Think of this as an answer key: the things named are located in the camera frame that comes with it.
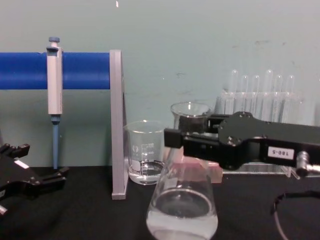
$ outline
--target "light blue wall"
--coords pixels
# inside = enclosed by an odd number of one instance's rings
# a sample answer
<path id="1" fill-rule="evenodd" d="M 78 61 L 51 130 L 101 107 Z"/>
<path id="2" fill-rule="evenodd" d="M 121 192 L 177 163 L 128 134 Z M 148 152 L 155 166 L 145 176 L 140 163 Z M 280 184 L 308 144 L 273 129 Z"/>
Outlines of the light blue wall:
<path id="1" fill-rule="evenodd" d="M 0 52 L 44 52 L 49 36 L 60 37 L 66 52 L 121 49 L 128 121 L 170 126 L 171 104 L 213 105 L 232 69 L 293 74 L 296 89 L 315 103 L 319 9 L 315 0 L 119 0 L 118 8 L 116 0 L 3 0 Z M 0 91 L 3 138 L 30 143 L 32 166 L 51 164 L 46 98 L 45 91 Z M 64 93 L 63 165 L 108 162 L 109 98 L 108 91 Z M 313 123 L 312 111 L 305 118 Z"/>

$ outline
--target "black table surface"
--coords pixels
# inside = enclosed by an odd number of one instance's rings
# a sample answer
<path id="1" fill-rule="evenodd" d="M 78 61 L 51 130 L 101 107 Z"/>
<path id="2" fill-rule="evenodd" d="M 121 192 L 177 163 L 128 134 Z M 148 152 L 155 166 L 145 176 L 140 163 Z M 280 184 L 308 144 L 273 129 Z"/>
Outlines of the black table surface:
<path id="1" fill-rule="evenodd" d="M 43 168 L 36 168 L 42 174 Z M 146 213 L 155 186 L 128 183 L 127 199 L 112 200 L 111 167 L 71 167 L 64 190 L 36 200 L 2 201 L 1 240 L 153 240 Z M 320 190 L 320 178 L 225 175 L 213 185 L 218 229 L 212 240 L 281 240 L 270 208 L 284 192 Z M 288 199 L 279 205 L 291 240 L 320 239 L 320 201 Z"/>

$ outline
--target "glass rim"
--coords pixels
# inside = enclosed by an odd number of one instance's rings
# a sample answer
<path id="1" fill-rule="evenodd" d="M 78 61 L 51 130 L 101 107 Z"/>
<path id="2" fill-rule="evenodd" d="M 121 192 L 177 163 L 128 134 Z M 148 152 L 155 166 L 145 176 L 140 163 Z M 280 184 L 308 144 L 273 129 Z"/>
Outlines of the glass rim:
<path id="1" fill-rule="evenodd" d="M 186 104 L 194 104 L 194 105 L 198 105 L 198 106 L 206 106 L 208 108 L 208 113 L 210 113 L 212 111 L 211 107 L 203 102 L 195 102 L 195 101 L 183 101 L 183 102 L 177 102 L 177 103 L 174 103 L 170 106 L 170 110 L 172 113 L 174 114 L 177 114 L 177 115 L 180 115 L 180 116 L 184 116 L 184 117 L 187 117 L 187 118 L 203 118 L 204 115 L 192 115 L 192 114 L 186 114 L 186 113 L 183 113 L 181 111 L 177 111 L 177 110 L 174 110 L 174 107 L 175 106 L 178 106 L 178 105 L 186 105 Z"/>
<path id="2" fill-rule="evenodd" d="M 130 129 L 131 126 L 137 125 L 137 124 L 157 124 L 158 130 L 153 130 L 153 131 L 139 131 L 136 129 Z M 164 124 L 161 121 L 158 120 L 138 120 L 138 121 L 132 121 L 123 126 L 124 130 L 127 130 L 132 133 L 136 134 L 156 134 L 156 133 L 162 133 L 165 129 Z"/>

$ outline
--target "conical flask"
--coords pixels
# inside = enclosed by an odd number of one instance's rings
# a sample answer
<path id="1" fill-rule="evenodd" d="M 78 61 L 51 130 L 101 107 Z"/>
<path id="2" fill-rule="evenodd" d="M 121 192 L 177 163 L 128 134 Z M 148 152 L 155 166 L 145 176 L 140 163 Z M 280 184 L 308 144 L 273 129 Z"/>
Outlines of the conical flask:
<path id="1" fill-rule="evenodd" d="M 203 132 L 210 108 L 201 103 L 177 104 L 179 111 L 172 111 L 174 126 L 185 132 Z M 146 224 L 157 240 L 212 238 L 218 217 L 206 161 L 184 156 L 183 148 L 170 149 L 149 204 Z"/>

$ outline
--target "pipette stand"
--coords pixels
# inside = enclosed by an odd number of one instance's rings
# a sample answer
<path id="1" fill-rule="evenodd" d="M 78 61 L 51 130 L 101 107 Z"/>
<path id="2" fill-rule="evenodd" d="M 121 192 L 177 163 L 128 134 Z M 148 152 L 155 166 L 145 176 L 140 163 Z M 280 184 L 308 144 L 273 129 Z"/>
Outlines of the pipette stand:
<path id="1" fill-rule="evenodd" d="M 64 90 L 110 90 L 111 197 L 124 200 L 128 183 L 128 141 L 124 135 L 127 121 L 122 52 L 64 51 L 62 58 Z M 0 52 L 0 90 L 47 90 L 47 87 L 46 52 Z"/>

